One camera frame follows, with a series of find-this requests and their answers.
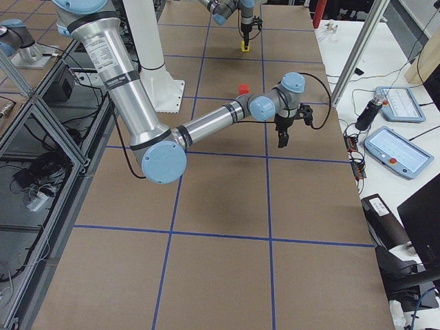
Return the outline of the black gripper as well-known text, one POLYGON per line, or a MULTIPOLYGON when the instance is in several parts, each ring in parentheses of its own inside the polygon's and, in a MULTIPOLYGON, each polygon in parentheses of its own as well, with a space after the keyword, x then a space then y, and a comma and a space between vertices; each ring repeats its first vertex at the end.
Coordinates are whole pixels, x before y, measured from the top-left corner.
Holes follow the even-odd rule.
POLYGON ((279 114, 274 116, 274 123, 276 125, 276 131, 278 132, 278 148, 284 148, 288 145, 289 134, 288 128, 291 127, 297 118, 283 117, 279 114))
POLYGON ((252 24, 240 23, 240 30, 242 32, 242 41, 241 41, 242 46, 249 46, 252 24))

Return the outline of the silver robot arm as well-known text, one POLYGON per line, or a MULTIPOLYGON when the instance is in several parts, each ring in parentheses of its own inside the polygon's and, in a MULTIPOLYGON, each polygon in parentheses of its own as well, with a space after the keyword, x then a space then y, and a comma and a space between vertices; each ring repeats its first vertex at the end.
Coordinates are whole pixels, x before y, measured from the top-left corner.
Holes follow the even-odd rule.
POLYGON ((238 26, 239 34, 242 38, 241 51, 248 52, 250 50, 250 33, 253 27, 256 26, 260 32, 262 29, 263 21, 260 17, 254 15, 255 1, 242 0, 242 1, 208 1, 200 0, 209 13, 211 13, 214 21, 218 25, 223 25, 236 11, 238 14, 238 26))
POLYGON ((158 184, 179 179, 186 149, 248 116, 274 118, 283 140, 301 107, 305 78, 286 73, 271 91, 245 94, 207 115, 174 129, 158 119, 140 75, 119 34, 120 20, 110 1, 55 1, 61 32, 80 41, 92 60, 129 133, 130 148, 145 177, 158 184))

